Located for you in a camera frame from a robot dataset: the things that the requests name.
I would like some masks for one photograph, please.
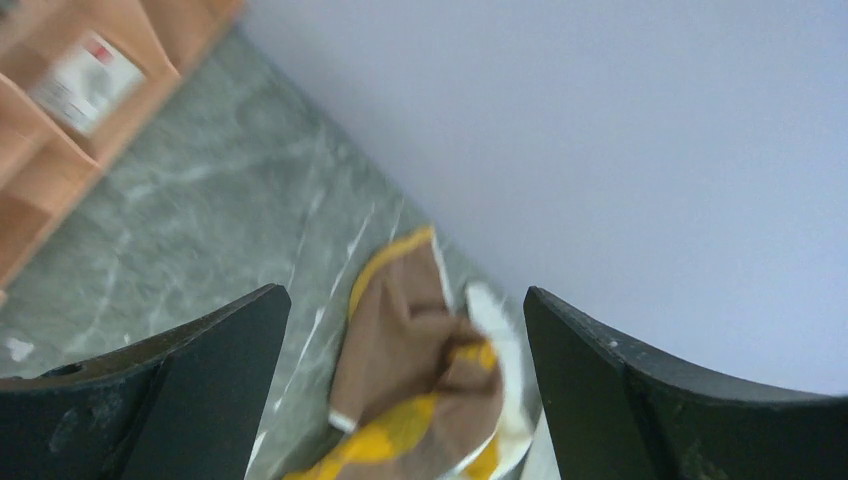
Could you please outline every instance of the yellow and brown cloth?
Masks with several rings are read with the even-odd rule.
[[[372,258],[351,292],[330,395],[330,423],[350,436],[284,480],[489,480],[521,460],[531,434],[520,387],[505,387],[509,368],[483,333],[506,321],[454,314],[449,292],[432,228]],[[489,303],[470,310],[499,311]]]

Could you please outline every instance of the brown cloth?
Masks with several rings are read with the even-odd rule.
[[[435,479],[486,457],[501,368],[471,320],[451,313],[433,242],[419,230],[361,273],[330,396],[330,422],[352,435],[287,480]]]

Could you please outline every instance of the wooden organizer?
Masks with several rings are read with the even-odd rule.
[[[244,0],[22,0],[0,18],[0,305],[3,290],[232,25]],[[145,80],[89,136],[26,92],[87,31]]]

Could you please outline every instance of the black plastic part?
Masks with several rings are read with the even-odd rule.
[[[699,367],[538,288],[524,310],[562,478],[848,478],[848,398]]]
[[[243,479],[290,308],[268,285],[121,350],[0,380],[0,478]]]

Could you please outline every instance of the yellow cloth edge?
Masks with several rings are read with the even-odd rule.
[[[411,234],[386,245],[371,257],[371,260],[365,264],[365,268],[360,272],[359,277],[356,278],[353,288],[350,291],[350,302],[348,303],[347,311],[348,320],[353,318],[353,313],[356,312],[356,308],[359,306],[359,301],[362,299],[365,289],[378,270],[392,260],[406,255],[427,242],[433,241],[435,235],[436,229],[432,226],[419,228]]]

